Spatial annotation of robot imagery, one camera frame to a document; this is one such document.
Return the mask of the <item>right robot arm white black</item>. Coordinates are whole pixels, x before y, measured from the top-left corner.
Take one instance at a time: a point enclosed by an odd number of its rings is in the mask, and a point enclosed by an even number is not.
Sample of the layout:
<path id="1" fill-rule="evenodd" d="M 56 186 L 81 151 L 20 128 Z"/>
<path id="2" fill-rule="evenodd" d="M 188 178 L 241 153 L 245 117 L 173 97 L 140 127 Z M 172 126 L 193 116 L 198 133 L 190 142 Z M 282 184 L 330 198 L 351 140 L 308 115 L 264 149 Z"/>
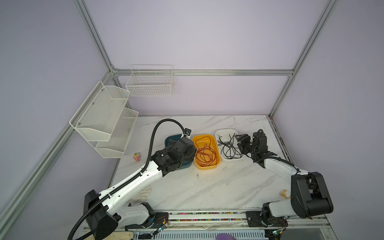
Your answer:
<path id="1" fill-rule="evenodd" d="M 263 204 L 256 224 L 272 227 L 276 223 L 285 224 L 286 217 L 312 218 L 330 214 L 334 205 L 325 179 L 319 172 L 308 172 L 269 151 L 268 139 L 262 129 L 253 133 L 235 135 L 240 152 L 251 158 L 262 168 L 267 169 L 286 181 L 291 190 L 285 200 Z"/>

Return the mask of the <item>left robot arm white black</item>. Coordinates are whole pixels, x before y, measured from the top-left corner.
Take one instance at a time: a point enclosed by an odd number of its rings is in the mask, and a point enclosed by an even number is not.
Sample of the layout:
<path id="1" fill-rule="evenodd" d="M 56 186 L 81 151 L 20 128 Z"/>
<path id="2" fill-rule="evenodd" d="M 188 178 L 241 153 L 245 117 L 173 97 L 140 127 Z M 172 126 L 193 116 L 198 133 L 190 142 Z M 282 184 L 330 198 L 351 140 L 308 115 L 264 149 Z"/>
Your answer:
<path id="1" fill-rule="evenodd" d="M 182 128 L 182 136 L 177 141 L 170 141 L 164 149 L 153 153 L 156 132 L 165 122 L 181 126 L 174 119 L 159 121 L 151 135 L 145 164 L 118 184 L 99 193 L 91 190 L 85 195 L 83 215 L 71 229 L 68 235 L 69 240 L 74 239 L 75 233 L 83 222 L 87 222 L 90 231 L 81 236 L 81 240 L 89 236 L 93 236 L 96 240 L 103 240 L 117 228 L 126 225 L 151 226 L 153 224 L 154 212 L 148 203 L 139 204 L 137 207 L 126 207 L 126 203 L 149 184 L 179 169 L 185 162 L 191 162 L 197 152 L 194 142 L 190 139 L 192 131 Z"/>

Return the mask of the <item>white plastic bin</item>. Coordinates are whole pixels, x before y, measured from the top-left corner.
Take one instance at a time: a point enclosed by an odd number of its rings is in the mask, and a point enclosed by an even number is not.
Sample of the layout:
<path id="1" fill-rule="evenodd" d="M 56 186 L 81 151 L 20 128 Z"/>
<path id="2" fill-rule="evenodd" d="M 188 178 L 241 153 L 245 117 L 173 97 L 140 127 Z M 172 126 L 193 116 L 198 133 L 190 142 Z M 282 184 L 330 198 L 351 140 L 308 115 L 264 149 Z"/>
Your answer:
<path id="1" fill-rule="evenodd" d="M 223 161 L 239 161 L 244 158 L 241 154 L 235 135 L 237 131 L 233 129 L 222 129 L 215 133 L 215 139 L 219 147 L 219 153 Z"/>

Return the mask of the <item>yellow plastic bin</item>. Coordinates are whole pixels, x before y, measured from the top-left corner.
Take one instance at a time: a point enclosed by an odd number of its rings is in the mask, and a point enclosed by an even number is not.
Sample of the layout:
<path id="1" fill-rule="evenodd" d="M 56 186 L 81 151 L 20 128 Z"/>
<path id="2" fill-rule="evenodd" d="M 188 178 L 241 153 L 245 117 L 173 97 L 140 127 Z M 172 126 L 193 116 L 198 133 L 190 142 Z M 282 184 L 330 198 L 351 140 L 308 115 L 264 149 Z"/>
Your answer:
<path id="1" fill-rule="evenodd" d="M 192 139 L 197 152 L 194 162 L 199 170 L 212 170 L 221 163 L 217 141 L 212 135 L 197 135 Z"/>

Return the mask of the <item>small yellow toy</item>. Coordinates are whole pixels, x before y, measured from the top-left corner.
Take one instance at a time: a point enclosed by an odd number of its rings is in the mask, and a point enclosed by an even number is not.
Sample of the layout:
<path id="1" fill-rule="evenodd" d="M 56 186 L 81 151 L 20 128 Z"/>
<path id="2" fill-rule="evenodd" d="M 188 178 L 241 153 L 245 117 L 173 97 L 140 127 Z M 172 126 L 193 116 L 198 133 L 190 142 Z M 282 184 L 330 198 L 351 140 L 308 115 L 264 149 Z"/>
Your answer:
<path id="1" fill-rule="evenodd" d="M 280 195 L 285 198 L 286 200 L 289 200 L 291 198 L 291 192 L 288 190 L 282 190 L 280 192 Z"/>

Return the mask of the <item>dark teal plastic bin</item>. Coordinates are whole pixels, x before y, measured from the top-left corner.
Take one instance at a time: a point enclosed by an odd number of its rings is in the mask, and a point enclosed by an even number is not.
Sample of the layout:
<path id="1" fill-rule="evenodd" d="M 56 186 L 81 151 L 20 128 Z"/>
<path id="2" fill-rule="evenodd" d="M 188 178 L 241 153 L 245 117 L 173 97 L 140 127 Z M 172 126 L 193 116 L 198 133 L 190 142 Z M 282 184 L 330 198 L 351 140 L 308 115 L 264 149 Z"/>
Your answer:
<path id="1" fill-rule="evenodd" d="M 168 146 L 174 146 L 176 144 L 176 142 L 182 137 L 183 135 L 182 134 L 178 134 L 178 135 L 171 135 L 171 136 L 168 136 L 165 141 L 164 141 L 164 144 L 165 144 L 165 147 L 168 147 Z M 182 165 L 180 165 L 177 170 L 184 170 L 184 169 L 187 169 L 189 168 L 190 166 L 192 165 L 192 162 L 183 162 Z"/>

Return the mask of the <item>purple object at edge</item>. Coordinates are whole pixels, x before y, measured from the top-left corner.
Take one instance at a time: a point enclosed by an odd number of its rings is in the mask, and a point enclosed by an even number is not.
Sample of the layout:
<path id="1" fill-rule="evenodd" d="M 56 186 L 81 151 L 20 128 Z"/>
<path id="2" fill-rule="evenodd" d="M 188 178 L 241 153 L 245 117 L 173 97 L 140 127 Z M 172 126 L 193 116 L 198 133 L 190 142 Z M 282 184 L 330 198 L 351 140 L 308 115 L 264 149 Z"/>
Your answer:
<path id="1" fill-rule="evenodd" d="M 236 240 L 236 239 L 230 234 L 218 234 L 216 236 L 216 240 Z"/>

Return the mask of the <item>small pink green ball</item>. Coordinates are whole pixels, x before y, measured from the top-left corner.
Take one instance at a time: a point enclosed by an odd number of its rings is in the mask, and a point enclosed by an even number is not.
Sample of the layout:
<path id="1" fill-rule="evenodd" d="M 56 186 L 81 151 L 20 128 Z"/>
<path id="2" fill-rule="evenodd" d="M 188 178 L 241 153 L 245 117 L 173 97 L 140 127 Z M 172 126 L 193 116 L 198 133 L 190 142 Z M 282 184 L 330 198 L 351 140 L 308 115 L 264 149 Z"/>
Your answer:
<path id="1" fill-rule="evenodd" d="M 134 153 L 133 155 L 133 159 L 136 161 L 136 162 L 140 162 L 141 161 L 141 155 L 139 153 Z"/>

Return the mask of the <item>white work glove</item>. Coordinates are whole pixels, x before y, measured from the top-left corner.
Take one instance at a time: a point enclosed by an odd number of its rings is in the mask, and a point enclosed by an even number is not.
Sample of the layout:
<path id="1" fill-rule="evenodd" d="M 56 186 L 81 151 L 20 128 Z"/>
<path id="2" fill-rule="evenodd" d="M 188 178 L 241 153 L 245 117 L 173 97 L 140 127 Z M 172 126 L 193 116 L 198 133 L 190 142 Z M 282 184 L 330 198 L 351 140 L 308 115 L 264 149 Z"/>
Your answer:
<path id="1" fill-rule="evenodd" d="M 142 190 L 140 190 L 136 195 L 134 195 L 130 200 L 130 204 L 141 204 L 143 202 L 146 202 L 149 195 L 152 192 L 152 187 L 150 185 L 144 187 Z"/>

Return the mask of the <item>lower white mesh shelf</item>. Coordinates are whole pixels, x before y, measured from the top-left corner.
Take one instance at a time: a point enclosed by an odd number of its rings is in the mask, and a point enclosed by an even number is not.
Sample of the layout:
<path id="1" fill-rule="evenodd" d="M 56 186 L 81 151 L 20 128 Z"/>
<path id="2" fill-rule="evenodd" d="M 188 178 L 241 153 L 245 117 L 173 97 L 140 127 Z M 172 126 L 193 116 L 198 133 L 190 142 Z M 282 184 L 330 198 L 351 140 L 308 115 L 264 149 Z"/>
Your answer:
<path id="1" fill-rule="evenodd" d="M 120 159 L 124 155 L 132 136 L 138 115 L 139 112 L 137 111 L 123 108 L 110 140 L 107 142 L 98 142 L 96 144 L 95 150 L 104 159 Z"/>

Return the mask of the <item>white mesh shelf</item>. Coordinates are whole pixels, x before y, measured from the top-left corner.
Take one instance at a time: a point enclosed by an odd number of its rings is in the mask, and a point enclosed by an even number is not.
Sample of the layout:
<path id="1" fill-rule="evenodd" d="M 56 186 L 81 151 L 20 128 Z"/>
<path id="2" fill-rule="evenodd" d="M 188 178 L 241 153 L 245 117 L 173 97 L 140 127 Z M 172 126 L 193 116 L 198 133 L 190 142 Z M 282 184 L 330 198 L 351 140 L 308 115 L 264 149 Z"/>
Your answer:
<path id="1" fill-rule="evenodd" d="M 120 159 L 124 155 L 132 136 L 138 115 L 139 112 L 137 111 L 123 108 L 110 140 L 107 142 L 98 142 L 96 144 L 95 150 L 104 159 Z"/>
<path id="2" fill-rule="evenodd" d="M 125 89 L 98 82 L 69 124 L 88 142 L 107 142 L 129 96 Z"/>

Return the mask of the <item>upper white mesh shelf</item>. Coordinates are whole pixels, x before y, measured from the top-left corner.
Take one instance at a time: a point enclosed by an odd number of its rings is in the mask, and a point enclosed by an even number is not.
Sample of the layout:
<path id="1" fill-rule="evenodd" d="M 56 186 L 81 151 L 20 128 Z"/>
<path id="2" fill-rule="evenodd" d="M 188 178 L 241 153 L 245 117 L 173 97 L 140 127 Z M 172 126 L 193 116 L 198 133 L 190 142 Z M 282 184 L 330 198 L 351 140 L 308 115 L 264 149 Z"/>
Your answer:
<path id="1" fill-rule="evenodd" d="M 125 89 L 98 82 L 69 124 L 88 142 L 107 142 L 129 96 Z"/>

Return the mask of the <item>beige cloth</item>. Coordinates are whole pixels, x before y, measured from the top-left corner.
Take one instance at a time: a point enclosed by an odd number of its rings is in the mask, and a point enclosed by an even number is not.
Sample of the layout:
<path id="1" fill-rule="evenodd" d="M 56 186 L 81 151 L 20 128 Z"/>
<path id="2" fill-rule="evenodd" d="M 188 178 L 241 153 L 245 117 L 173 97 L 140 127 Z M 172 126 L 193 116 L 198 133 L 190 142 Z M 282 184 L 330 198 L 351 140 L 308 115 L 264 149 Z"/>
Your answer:
<path id="1" fill-rule="evenodd" d="M 133 232 L 113 232 L 104 240 L 132 240 L 133 238 Z"/>

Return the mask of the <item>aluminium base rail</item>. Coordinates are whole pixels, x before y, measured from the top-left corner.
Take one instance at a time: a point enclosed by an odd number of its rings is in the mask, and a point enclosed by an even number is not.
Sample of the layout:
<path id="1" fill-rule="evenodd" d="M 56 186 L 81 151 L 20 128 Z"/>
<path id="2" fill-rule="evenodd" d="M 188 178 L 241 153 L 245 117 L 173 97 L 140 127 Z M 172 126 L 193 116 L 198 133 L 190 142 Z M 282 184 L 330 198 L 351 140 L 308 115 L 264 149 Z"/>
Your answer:
<path id="1" fill-rule="evenodd" d="M 148 223 L 124 223 L 117 231 L 155 230 L 168 225 L 169 230 L 218 230 L 218 229 L 288 229 L 288 228 L 329 228 L 331 225 L 325 216 L 301 219 L 299 217 L 278 217 L 262 219 L 260 209 L 218 210 L 218 211 L 168 211 L 150 212 Z"/>

